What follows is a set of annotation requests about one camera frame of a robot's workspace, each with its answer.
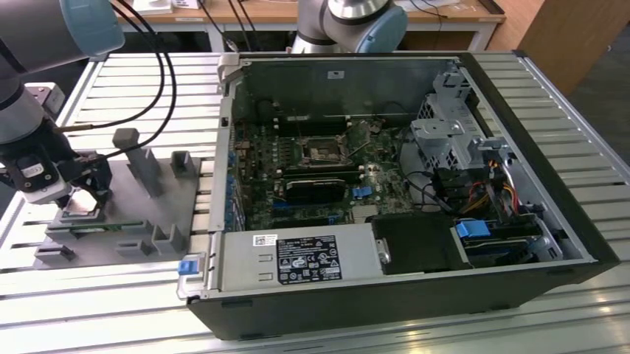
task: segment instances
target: green circuit board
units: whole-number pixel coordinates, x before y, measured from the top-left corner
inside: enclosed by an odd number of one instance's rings
[[[378,119],[352,119],[335,136],[282,137],[271,125],[236,129],[237,175],[241,182],[245,229],[278,229],[339,225],[355,220],[356,207],[374,206],[378,214],[410,212],[414,203],[403,186],[396,161],[400,128],[383,128]],[[280,171],[303,171],[308,178],[339,176],[319,173],[328,166],[347,166],[360,179],[346,183],[343,197],[323,204],[291,205],[283,197],[287,176]],[[352,189],[371,188],[356,198]]]

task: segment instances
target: white table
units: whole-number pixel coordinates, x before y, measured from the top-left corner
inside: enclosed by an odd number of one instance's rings
[[[15,198],[0,220],[0,352],[626,353],[630,202],[615,200],[622,196],[614,195],[599,204],[583,198],[606,195],[610,187],[619,187],[611,183],[629,180],[627,167],[527,59],[511,54],[475,56],[623,261],[615,269],[583,284],[550,291],[514,310],[256,341],[220,341],[175,295],[177,262],[33,271],[33,251],[55,207],[28,206]],[[193,241],[207,237],[211,207],[217,58],[205,53],[173,55],[181,96],[167,132],[152,143],[157,156],[188,149],[204,159]],[[117,54],[105,62],[89,63],[59,122],[68,125],[127,117],[152,99],[157,84],[151,54]],[[167,97],[132,124],[144,135],[159,125],[168,102]],[[482,114],[499,133],[492,118]],[[69,141],[75,148],[105,152],[113,149],[111,134],[107,130],[80,132]]]

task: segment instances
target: motherboard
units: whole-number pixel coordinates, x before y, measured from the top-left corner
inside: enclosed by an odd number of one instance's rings
[[[245,229],[363,223],[414,210],[398,164],[402,132],[378,117],[236,125]]]

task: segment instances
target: power supply label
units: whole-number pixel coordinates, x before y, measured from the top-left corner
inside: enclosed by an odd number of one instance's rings
[[[342,279],[335,236],[278,240],[275,250],[278,281],[282,285]]]

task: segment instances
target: blue latch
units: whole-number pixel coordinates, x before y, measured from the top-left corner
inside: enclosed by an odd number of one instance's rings
[[[183,260],[179,262],[177,267],[179,275],[195,275],[199,274],[199,261],[197,260]]]
[[[367,197],[368,195],[372,195],[372,187],[360,187],[360,188],[352,188],[352,198],[354,199],[362,199],[363,197]]]
[[[460,238],[490,236],[490,230],[483,220],[464,220],[456,224],[455,230]]]

